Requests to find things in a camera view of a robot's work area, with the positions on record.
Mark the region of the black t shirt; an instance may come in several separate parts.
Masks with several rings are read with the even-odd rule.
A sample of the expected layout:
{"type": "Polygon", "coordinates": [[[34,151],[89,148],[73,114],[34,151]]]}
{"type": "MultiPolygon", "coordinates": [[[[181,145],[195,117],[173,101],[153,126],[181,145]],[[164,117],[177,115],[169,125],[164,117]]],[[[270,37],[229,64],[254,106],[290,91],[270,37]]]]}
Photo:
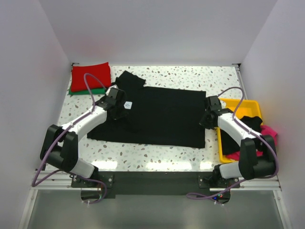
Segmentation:
{"type": "Polygon", "coordinates": [[[128,71],[114,84],[131,102],[128,114],[92,129],[87,138],[98,141],[164,146],[205,147],[205,129],[199,124],[204,112],[205,91],[146,86],[128,71]]]}
{"type": "MultiPolygon", "coordinates": [[[[261,124],[262,119],[258,116],[255,117],[249,117],[249,116],[243,116],[240,119],[241,122],[243,122],[245,125],[247,125],[249,128],[252,128],[254,131],[261,132],[261,124]]],[[[220,129],[221,133],[221,141],[222,141],[222,153],[223,155],[231,156],[235,153],[239,155],[240,147],[239,145],[234,141],[233,138],[231,138],[224,130],[220,129]]]]}

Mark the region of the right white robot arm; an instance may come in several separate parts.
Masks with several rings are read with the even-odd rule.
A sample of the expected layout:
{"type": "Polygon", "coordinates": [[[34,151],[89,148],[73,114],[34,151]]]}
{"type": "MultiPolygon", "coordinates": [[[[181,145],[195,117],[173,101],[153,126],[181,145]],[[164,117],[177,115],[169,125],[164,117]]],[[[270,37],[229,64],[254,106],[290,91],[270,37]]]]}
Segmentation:
{"type": "Polygon", "coordinates": [[[205,113],[199,124],[206,129],[225,131],[239,145],[239,160],[214,167],[207,179],[217,184],[221,179],[243,177],[245,180],[272,178],[279,169],[275,140],[271,135],[263,135],[240,121],[235,113],[223,108],[217,96],[204,100],[205,113]]]}

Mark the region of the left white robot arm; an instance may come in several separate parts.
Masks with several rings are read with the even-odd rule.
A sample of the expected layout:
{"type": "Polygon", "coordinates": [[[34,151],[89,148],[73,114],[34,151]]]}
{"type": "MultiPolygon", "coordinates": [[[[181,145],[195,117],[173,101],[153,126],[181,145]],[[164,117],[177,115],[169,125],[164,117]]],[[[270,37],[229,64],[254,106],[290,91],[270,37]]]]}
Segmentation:
{"type": "Polygon", "coordinates": [[[62,126],[49,126],[40,154],[42,163],[83,178],[94,178],[98,168],[79,158],[79,141],[108,119],[125,117],[126,99],[125,91],[112,86],[81,116],[62,126]]]}

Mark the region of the green folded t shirt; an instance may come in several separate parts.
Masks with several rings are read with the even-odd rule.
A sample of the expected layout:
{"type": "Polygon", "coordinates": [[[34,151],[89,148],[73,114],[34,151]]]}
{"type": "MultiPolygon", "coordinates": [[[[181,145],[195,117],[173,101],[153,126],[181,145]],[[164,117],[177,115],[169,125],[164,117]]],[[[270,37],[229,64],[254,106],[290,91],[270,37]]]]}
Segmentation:
{"type": "MultiPolygon", "coordinates": [[[[96,88],[91,89],[91,93],[93,95],[99,95],[99,94],[105,94],[105,89],[103,88],[96,88]]],[[[90,92],[88,90],[78,91],[78,92],[72,92],[71,89],[68,90],[68,95],[90,95],[90,92]]]]}

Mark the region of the red folded t shirt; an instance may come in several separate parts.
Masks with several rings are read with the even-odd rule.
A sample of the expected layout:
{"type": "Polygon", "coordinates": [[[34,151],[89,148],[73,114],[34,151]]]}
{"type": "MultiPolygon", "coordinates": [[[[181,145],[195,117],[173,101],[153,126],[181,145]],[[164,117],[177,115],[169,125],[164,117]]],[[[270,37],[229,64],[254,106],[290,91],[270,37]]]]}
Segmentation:
{"type": "Polygon", "coordinates": [[[73,66],[71,71],[71,91],[73,93],[88,90],[84,79],[86,73],[89,74],[86,76],[86,81],[90,89],[111,86],[111,69],[108,62],[90,66],[73,66]]]}

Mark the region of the yellow plastic bin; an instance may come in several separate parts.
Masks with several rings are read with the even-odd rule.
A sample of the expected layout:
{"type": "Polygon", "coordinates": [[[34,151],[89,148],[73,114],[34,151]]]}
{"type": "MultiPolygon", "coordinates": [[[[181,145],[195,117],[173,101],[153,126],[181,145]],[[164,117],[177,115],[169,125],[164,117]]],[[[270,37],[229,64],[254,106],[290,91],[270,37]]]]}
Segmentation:
{"type": "MultiPolygon", "coordinates": [[[[231,111],[234,111],[240,102],[239,99],[226,99],[220,98],[221,103],[225,103],[225,108],[229,108],[231,111]]],[[[258,116],[262,119],[260,107],[257,101],[254,100],[243,100],[239,108],[236,112],[236,117],[241,119],[243,116],[255,117],[258,116]]],[[[231,163],[235,162],[235,160],[228,159],[223,157],[222,154],[222,142],[221,142],[221,133],[220,129],[217,127],[217,140],[218,140],[218,148],[219,148],[219,160],[223,163],[231,163]]]]}

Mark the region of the pink t shirt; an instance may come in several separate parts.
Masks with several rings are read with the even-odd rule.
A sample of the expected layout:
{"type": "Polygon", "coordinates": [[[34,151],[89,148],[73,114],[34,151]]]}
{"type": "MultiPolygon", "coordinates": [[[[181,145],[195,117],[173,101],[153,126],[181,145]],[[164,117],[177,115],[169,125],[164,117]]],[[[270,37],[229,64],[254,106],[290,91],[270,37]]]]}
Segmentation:
{"type": "MultiPolygon", "coordinates": [[[[277,132],[275,130],[273,130],[271,127],[267,126],[267,125],[261,125],[262,131],[260,132],[262,135],[270,135],[273,139],[274,139],[274,143],[275,145],[277,145],[277,132]]],[[[240,152],[239,155],[237,155],[237,153],[229,156],[225,156],[223,155],[223,157],[226,157],[228,159],[232,159],[232,160],[239,160],[240,158],[240,152]]]]}

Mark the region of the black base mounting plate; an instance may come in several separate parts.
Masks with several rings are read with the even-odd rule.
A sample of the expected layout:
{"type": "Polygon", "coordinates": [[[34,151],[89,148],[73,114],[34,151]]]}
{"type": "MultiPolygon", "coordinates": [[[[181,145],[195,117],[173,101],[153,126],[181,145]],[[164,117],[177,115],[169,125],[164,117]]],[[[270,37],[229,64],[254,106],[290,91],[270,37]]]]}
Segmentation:
{"type": "Polygon", "coordinates": [[[215,172],[107,172],[92,178],[71,175],[72,188],[83,188],[85,199],[116,198],[118,195],[186,196],[190,199],[230,199],[238,178],[222,178],[215,172]]]}

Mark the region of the aluminium frame rail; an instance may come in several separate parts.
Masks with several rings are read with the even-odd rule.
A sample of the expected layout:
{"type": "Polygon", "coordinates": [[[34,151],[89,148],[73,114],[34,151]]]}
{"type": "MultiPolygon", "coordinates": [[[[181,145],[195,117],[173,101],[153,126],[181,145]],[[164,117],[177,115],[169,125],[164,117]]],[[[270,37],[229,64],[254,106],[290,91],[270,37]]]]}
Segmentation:
{"type": "MultiPolygon", "coordinates": [[[[209,172],[148,166],[137,172],[209,172]]],[[[250,180],[230,190],[229,200],[186,196],[118,195],[88,204],[63,172],[30,189],[21,229],[290,229],[277,178],[250,180]]]]}

